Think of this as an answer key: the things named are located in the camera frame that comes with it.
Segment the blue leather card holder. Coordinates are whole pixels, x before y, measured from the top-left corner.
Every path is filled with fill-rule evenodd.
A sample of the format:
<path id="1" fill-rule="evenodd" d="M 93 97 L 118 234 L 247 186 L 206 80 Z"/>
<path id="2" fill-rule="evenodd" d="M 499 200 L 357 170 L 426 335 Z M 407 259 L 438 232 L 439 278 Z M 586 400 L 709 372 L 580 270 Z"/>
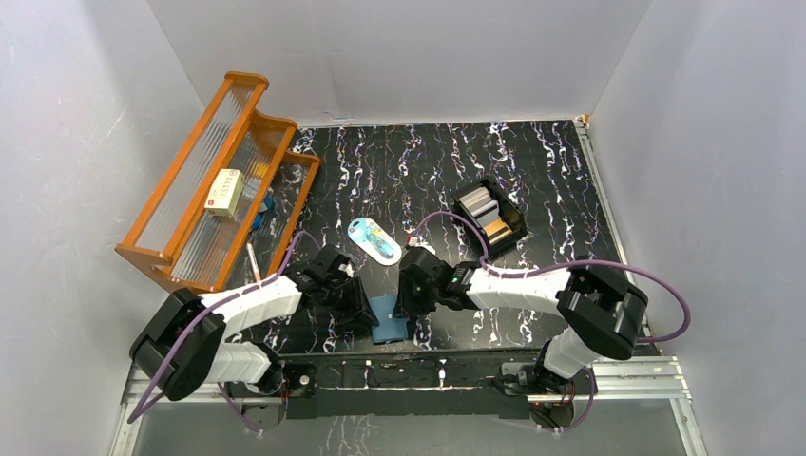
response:
<path id="1" fill-rule="evenodd" d="M 369 298 L 371 310 L 378 320 L 372 326 L 372 341 L 374 345 L 401 342 L 408 338 L 408 320 L 393 315 L 397 298 L 393 295 L 374 296 Z"/>

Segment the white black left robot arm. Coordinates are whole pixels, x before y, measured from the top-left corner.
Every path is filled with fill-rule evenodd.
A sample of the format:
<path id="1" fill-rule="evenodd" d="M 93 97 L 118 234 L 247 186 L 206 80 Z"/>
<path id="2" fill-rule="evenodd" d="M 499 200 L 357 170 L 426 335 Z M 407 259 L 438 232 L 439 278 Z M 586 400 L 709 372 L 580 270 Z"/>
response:
<path id="1" fill-rule="evenodd" d="M 217 294 L 171 293 L 133 342 L 129 356 L 161 394 L 179 401 L 205 383 L 242 383 L 261 395 L 286 384 L 279 354 L 232 336 L 300 309 L 323 308 L 349 325 L 379 323 L 352 260 L 331 245 L 258 284 Z"/>

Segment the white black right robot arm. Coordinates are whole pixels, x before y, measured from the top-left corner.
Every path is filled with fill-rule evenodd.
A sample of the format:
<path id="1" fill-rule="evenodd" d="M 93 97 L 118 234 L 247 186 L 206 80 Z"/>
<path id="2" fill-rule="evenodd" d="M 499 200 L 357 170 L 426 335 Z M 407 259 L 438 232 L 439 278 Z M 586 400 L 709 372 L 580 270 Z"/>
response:
<path id="1" fill-rule="evenodd" d="M 566 328 L 544 344 L 527 379 L 558 393 L 593 361 L 628 360 L 634 352 L 648 297 L 614 268 L 609 261 L 581 259 L 542 273 L 492 272 L 472 261 L 451 266 L 424 247 L 411 247 L 399 263 L 394 313 L 416 317 L 442 305 L 557 315 Z"/>

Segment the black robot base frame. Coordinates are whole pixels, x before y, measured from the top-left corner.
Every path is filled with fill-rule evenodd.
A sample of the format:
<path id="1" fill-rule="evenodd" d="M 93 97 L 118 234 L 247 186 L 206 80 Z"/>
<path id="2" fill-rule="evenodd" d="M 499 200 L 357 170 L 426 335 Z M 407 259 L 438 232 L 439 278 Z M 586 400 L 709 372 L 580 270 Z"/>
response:
<path id="1" fill-rule="evenodd" d="M 524 420 L 550 431 L 579 426 L 599 391 L 591 368 L 539 379 L 536 349 L 287 354 L 272 393 L 228 382 L 251 418 L 277 405 L 280 419 L 348 415 L 472 416 Z"/>

